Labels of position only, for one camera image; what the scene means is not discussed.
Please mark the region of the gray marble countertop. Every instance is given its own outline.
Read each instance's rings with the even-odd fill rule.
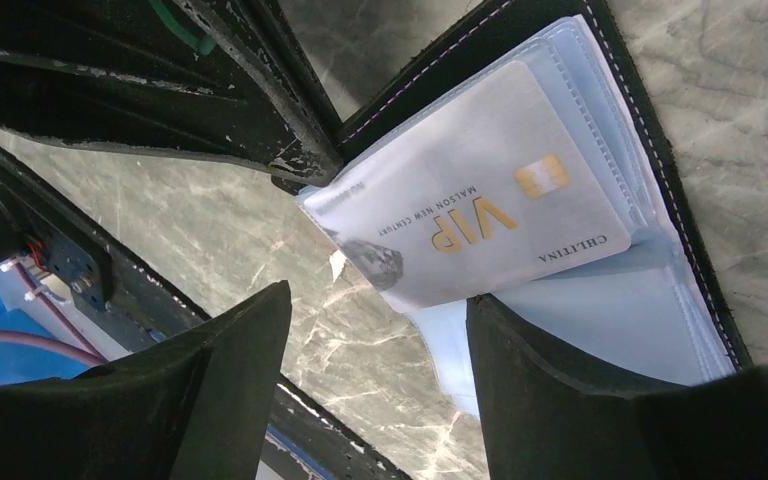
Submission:
[[[478,3],[283,0],[343,116]],[[613,0],[739,328],[768,363],[768,0]],[[283,371],[418,479],[486,478],[478,422],[412,325],[268,178],[228,165],[0,143],[210,313],[289,279]]]

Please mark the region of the white card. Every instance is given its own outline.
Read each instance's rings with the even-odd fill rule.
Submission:
[[[630,246],[526,64],[499,67],[407,125],[302,200],[394,310],[513,287]]]

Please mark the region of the red wire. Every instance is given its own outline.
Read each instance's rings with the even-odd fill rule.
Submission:
[[[36,247],[34,247],[33,242],[28,242],[28,248],[31,249],[31,256],[34,258],[34,264],[39,268],[40,270],[47,272],[48,267],[43,266],[42,262],[40,261],[40,252],[37,251],[37,248],[40,250],[42,249],[42,242],[37,242]]]
[[[19,273],[19,277],[22,279],[22,282],[24,282],[25,286],[28,287],[29,290],[35,290],[36,285],[31,279],[31,275],[25,270],[25,266],[19,262],[19,259],[14,260],[16,260],[14,269]],[[49,300],[49,298],[44,293],[37,295],[37,298],[43,303],[43,305],[46,306],[46,308],[48,308],[51,314],[54,315],[54,317],[63,325],[63,327],[66,328],[66,330],[69,331],[69,333],[75,338],[75,340],[78,341],[78,343],[84,347],[86,351],[95,355],[96,357],[104,358],[104,355],[102,355],[101,352],[99,352],[93,346],[93,344],[87,340],[87,337],[85,337],[81,332],[78,331],[77,328],[75,328],[74,325],[72,325],[72,322],[70,322],[69,319],[63,315],[63,313],[54,305],[51,300]]]

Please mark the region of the wire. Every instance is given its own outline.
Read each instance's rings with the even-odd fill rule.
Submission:
[[[28,273],[28,271],[25,269],[25,266],[22,265],[21,262],[17,262],[13,268],[16,270],[16,272],[19,274],[19,277],[22,279],[22,282],[24,282],[25,286],[28,287],[30,291],[36,290],[37,286],[34,283],[34,281],[31,279],[31,274]],[[78,341],[78,343],[81,344],[81,346],[84,347],[84,350],[92,354],[93,356],[104,358],[104,355],[99,352],[92,343],[90,343],[89,340],[87,340],[87,337],[85,337],[81,332],[78,331],[77,328],[75,328],[74,325],[72,325],[72,322],[69,321],[68,318],[66,318],[65,315],[63,315],[63,312],[61,312],[54,303],[48,298],[48,296],[45,295],[45,293],[42,293],[40,295],[37,295],[37,298],[39,301],[45,305],[45,307],[51,312],[52,315],[54,315],[54,318],[57,319],[57,321],[60,322],[61,325],[63,325],[66,330],[69,331],[69,333],[72,335],[72,337]]]
[[[32,240],[28,240],[28,248],[31,250],[31,256],[34,258],[34,264],[37,266],[37,268],[39,268],[43,272],[47,272],[48,267],[42,264],[41,262],[42,256],[40,255],[40,251],[37,250],[38,248],[42,249],[42,242],[36,242],[36,245],[34,245],[34,242]]]
[[[178,21],[175,20],[175,17],[172,16],[172,12],[170,12],[169,9],[166,8],[166,5],[163,4],[163,0],[148,0],[148,3],[151,4],[154,13],[160,17],[160,21],[163,22],[163,25],[165,25],[173,35],[178,37],[178,40],[186,43],[193,50],[202,55],[208,55],[216,47],[216,40],[210,35],[205,35],[199,39],[197,36],[190,33],[189,30],[184,28],[183,25],[178,23]]]
[[[41,337],[32,333],[11,332],[9,330],[0,330],[0,343],[13,343],[16,345],[27,345],[36,347],[52,353],[58,353],[64,357],[71,358],[76,362],[81,362],[90,367],[97,367],[107,363],[103,358],[87,353],[80,348],[73,347],[60,340]]]

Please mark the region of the pink stitching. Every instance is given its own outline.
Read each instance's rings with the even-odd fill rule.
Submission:
[[[589,0],[582,0],[584,2],[584,6],[587,7],[587,12],[590,14],[590,21],[593,23],[593,27],[596,28],[597,32],[599,32],[599,36],[602,37],[602,44],[605,45],[605,50],[610,55],[611,59],[613,60],[613,55],[611,55],[611,46],[608,44],[607,39],[605,38],[605,32],[602,31],[601,28],[599,28],[599,24],[596,20],[595,15],[593,14],[593,9],[590,7]],[[614,67],[614,70],[616,70],[618,73],[620,71],[619,65],[617,65],[616,61],[612,62],[612,65]],[[690,258],[692,261],[691,266],[694,267],[694,271],[699,274],[699,279],[701,280],[702,290],[703,294],[705,295],[705,300],[708,302],[708,305],[711,307],[711,311],[713,312],[713,320],[714,324],[717,327],[717,331],[720,335],[720,339],[725,343],[726,351],[731,357],[732,360],[734,360],[735,367],[738,370],[742,370],[743,366],[740,364],[740,359],[737,358],[737,354],[734,351],[734,345],[732,345],[731,339],[726,334],[725,327],[723,326],[722,319],[720,319],[719,313],[717,313],[716,308],[714,308],[714,297],[711,295],[711,292],[708,287],[708,281],[705,279],[705,275],[702,273],[702,271],[699,269],[699,261],[696,259],[696,253],[693,251],[693,245],[690,243],[690,237],[687,235],[687,230],[684,226],[684,221],[681,218],[681,215],[678,214],[679,208],[678,204],[676,203],[675,195],[673,195],[672,187],[670,186],[670,181],[667,179],[666,174],[664,173],[664,161],[661,159],[660,155],[658,155],[658,151],[655,149],[655,143],[652,140],[652,136],[649,135],[649,129],[646,127],[646,123],[643,120],[643,115],[640,113],[640,109],[637,107],[637,103],[634,101],[634,97],[631,95],[631,91],[628,88],[628,85],[625,84],[625,77],[620,73],[619,75],[620,83],[622,83],[623,89],[626,91],[626,94],[628,96],[628,99],[630,100],[632,106],[634,107],[634,112],[637,114],[637,121],[640,123],[640,125],[643,127],[643,133],[646,135],[646,139],[649,143],[649,150],[652,152],[652,155],[655,156],[655,160],[658,162],[658,174],[661,177],[661,180],[663,181],[664,185],[667,187],[667,193],[670,196],[670,201],[673,204],[673,208],[676,212],[676,218],[678,218],[678,229],[681,233],[682,238],[684,238],[685,245],[687,245],[687,250],[690,253]]]
[[[499,12],[501,12],[501,11],[502,11],[502,10],[504,10],[505,8],[508,8],[508,6],[509,6],[510,4],[512,4],[512,3],[514,3],[514,0],[508,0],[507,2],[505,2],[505,3],[501,4],[501,5],[499,5],[499,8],[497,8],[496,10],[493,10],[492,12],[490,12],[490,14],[489,14],[489,15],[487,15],[487,16],[486,16],[486,17],[484,17],[484,18],[483,18],[483,19],[482,19],[480,22],[478,22],[478,25],[476,25],[476,26],[472,27],[472,28],[471,28],[471,29],[470,29],[468,32],[466,32],[466,33],[465,33],[465,34],[464,34],[464,35],[463,35],[463,36],[462,36],[460,39],[458,39],[458,41],[457,41],[457,42],[455,42],[453,45],[451,45],[451,46],[450,46],[449,48],[447,48],[446,50],[443,50],[443,52],[442,52],[442,53],[441,53],[441,54],[440,54],[440,55],[439,55],[437,58],[435,58],[435,59],[434,59],[434,61],[432,61],[432,62],[431,62],[431,63],[430,63],[428,66],[426,66],[425,68],[423,68],[423,69],[422,69],[422,71],[420,71],[419,73],[417,73],[416,75],[414,75],[414,77],[413,77],[412,79],[410,79],[410,81],[409,81],[408,83],[406,83],[404,87],[402,87],[402,88],[401,88],[399,91],[397,91],[397,92],[396,92],[396,93],[395,93],[395,94],[394,94],[392,97],[390,97],[390,99],[389,99],[389,100],[387,100],[387,102],[386,102],[384,105],[382,105],[382,106],[381,106],[381,108],[379,108],[379,109],[378,109],[378,111],[377,111],[377,112],[375,112],[375,114],[374,114],[373,116],[369,117],[369,118],[368,118],[368,119],[367,119],[365,122],[363,122],[363,125],[361,125],[360,127],[358,127],[358,129],[357,129],[357,130],[355,130],[354,132],[352,132],[352,134],[351,134],[351,135],[349,135],[348,137],[346,137],[346,139],[345,139],[345,140],[343,140],[342,142],[340,142],[340,145],[342,145],[342,144],[344,144],[344,143],[348,142],[349,140],[351,140],[352,138],[354,138],[354,136],[355,136],[355,135],[357,135],[358,133],[360,133],[361,131],[363,131],[363,129],[365,129],[365,128],[366,128],[366,127],[367,127],[367,126],[370,124],[370,123],[372,123],[372,121],[373,121],[373,120],[375,120],[376,118],[378,118],[378,116],[379,116],[379,115],[381,115],[381,112],[383,112],[385,109],[387,109],[387,107],[389,107],[389,106],[390,106],[390,104],[391,104],[391,103],[393,103],[393,101],[394,101],[394,100],[396,100],[397,98],[399,98],[399,96],[401,96],[401,94],[405,93],[405,91],[406,91],[408,88],[410,88],[410,87],[411,87],[411,86],[412,86],[414,83],[416,83],[416,81],[417,81],[417,80],[419,80],[419,79],[420,79],[420,77],[422,77],[423,75],[425,75],[425,73],[426,73],[428,70],[430,70],[430,69],[431,69],[431,67],[433,67],[434,65],[436,65],[436,64],[437,64],[437,63],[438,63],[440,60],[442,60],[442,59],[443,59],[443,57],[445,57],[446,55],[448,55],[448,54],[449,54],[449,52],[451,52],[451,51],[452,51],[452,50],[454,50],[455,48],[459,47],[459,46],[460,46],[460,45],[461,45],[461,44],[464,42],[464,40],[466,40],[467,38],[469,38],[470,36],[472,36],[472,34],[473,34],[473,33],[475,33],[475,31],[476,31],[476,30],[478,30],[478,28],[479,28],[479,27],[481,27],[482,25],[484,25],[485,23],[487,23],[487,21],[488,21],[488,20],[490,20],[491,18],[495,17],[495,16],[496,16],[496,15],[497,15]]]

